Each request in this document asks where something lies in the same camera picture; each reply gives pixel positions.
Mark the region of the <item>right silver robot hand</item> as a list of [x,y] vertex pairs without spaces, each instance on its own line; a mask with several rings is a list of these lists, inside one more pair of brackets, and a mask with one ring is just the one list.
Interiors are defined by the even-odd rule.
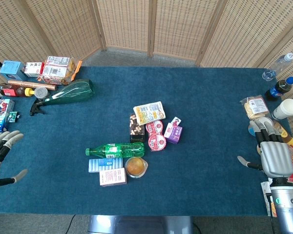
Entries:
[[292,156],[280,132],[268,121],[251,120],[250,126],[260,150],[261,164],[251,163],[241,156],[237,157],[239,162],[245,167],[263,171],[271,179],[289,178],[293,174]]

